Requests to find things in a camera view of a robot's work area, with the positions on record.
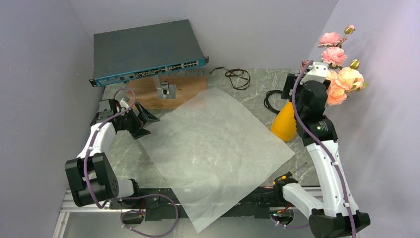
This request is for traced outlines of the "brown satin ribbon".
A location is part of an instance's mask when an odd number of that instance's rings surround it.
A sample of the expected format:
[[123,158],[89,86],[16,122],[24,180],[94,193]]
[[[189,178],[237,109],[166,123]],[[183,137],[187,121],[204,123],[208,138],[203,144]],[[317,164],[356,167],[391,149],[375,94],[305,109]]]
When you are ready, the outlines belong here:
[[[248,89],[251,85],[251,75],[245,69],[241,69],[241,68],[227,69],[225,67],[216,67],[212,69],[209,72],[209,74],[212,74],[213,72],[217,70],[224,70],[224,76],[229,79],[232,88],[235,90],[243,91],[243,90]],[[238,80],[239,79],[244,80],[244,83],[242,85],[234,85],[233,78],[237,78]]]

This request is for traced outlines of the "white wrapping paper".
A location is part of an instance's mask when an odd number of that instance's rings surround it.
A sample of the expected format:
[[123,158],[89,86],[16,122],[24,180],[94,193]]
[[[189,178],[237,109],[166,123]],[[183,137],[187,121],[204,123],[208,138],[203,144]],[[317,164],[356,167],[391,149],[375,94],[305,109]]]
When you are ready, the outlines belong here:
[[200,92],[148,130],[140,143],[197,232],[294,156],[240,102],[216,88]]

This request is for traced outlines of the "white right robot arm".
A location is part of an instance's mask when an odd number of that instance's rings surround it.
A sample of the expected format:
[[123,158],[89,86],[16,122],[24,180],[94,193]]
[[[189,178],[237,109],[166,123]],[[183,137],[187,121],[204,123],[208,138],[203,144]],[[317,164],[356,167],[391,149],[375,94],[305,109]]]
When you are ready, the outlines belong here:
[[286,105],[277,114],[271,132],[283,141],[298,135],[316,169],[322,200],[302,188],[288,172],[273,181],[273,200],[279,206],[294,205],[308,219],[316,238],[356,237],[370,225],[370,217],[354,201],[340,162],[338,137],[324,115],[329,80],[304,81],[288,74],[281,92]]

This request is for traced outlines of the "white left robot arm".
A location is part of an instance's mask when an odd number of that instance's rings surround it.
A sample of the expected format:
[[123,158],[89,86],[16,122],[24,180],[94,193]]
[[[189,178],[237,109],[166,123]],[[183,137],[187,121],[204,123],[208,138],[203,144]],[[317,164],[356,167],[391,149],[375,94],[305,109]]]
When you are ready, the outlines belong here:
[[134,179],[120,180],[106,156],[113,138],[119,131],[127,131],[133,139],[149,135],[145,124],[159,118],[139,102],[107,99],[99,101],[99,109],[90,124],[90,135],[83,150],[75,159],[65,163],[65,173],[76,206],[97,205],[122,198],[129,208],[142,202],[142,194]]

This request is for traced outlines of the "yellow cylindrical vase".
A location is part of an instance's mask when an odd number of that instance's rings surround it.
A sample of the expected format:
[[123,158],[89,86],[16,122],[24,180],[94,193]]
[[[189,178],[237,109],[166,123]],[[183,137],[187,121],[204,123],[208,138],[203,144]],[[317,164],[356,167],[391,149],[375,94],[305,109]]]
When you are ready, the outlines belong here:
[[284,142],[291,141],[297,134],[293,105],[287,102],[274,119],[271,132]]

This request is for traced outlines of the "brown wooden board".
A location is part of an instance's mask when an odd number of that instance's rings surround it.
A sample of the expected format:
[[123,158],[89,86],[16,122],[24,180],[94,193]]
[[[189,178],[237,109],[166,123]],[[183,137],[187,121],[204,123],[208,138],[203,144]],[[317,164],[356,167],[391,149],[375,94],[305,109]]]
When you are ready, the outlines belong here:
[[175,99],[158,99],[152,77],[131,80],[128,88],[136,95],[136,100],[147,110],[174,110],[183,103],[207,90],[205,76],[159,76],[161,81],[176,85]]

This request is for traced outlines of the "yellow black screwdriver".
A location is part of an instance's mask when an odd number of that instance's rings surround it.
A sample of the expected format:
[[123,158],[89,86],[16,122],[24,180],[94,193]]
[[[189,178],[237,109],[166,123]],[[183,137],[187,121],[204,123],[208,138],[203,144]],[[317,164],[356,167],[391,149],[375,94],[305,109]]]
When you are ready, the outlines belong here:
[[306,164],[307,164],[307,162],[304,162],[303,164],[301,164],[300,166],[298,166],[298,167],[297,167],[297,168],[295,168],[294,170],[292,170],[292,171],[288,171],[287,173],[285,173],[285,174],[283,174],[283,175],[281,175],[281,176],[277,177],[277,178],[273,181],[273,185],[276,185],[276,184],[277,184],[277,182],[280,182],[280,180],[284,180],[284,179],[287,179],[287,178],[292,177],[292,176],[293,176],[293,174],[294,174],[296,171],[298,171],[300,168],[304,167]]

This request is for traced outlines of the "metal switch stand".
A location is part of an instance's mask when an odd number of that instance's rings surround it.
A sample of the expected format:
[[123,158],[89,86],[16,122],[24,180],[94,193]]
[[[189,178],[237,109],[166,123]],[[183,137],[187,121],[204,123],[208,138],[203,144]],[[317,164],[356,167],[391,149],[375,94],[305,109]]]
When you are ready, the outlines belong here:
[[175,99],[176,85],[161,81],[158,75],[153,76],[158,99]]

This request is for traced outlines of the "grey network switch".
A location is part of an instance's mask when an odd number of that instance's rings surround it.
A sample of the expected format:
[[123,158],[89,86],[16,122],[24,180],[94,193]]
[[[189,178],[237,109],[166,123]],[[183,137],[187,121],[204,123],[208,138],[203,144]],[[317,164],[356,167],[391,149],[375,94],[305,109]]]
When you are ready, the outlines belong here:
[[201,67],[209,62],[188,19],[94,34],[93,87]]

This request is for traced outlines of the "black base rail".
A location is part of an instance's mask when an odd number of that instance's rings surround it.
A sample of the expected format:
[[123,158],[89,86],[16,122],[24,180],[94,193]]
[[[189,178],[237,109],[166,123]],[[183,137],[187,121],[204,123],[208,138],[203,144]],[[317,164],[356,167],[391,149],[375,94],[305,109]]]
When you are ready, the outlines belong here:
[[[142,188],[140,194],[149,195],[149,197],[137,200],[112,201],[109,208],[111,210],[140,210],[145,213],[146,221],[174,219],[175,208],[172,202],[162,197],[162,195],[165,195],[175,202],[178,208],[178,217],[181,219],[188,218],[186,211],[170,188]],[[292,208],[294,206],[291,203],[275,197],[273,187],[259,186],[242,198],[233,208],[225,212],[222,217],[268,219],[278,211],[281,215],[288,215]]]

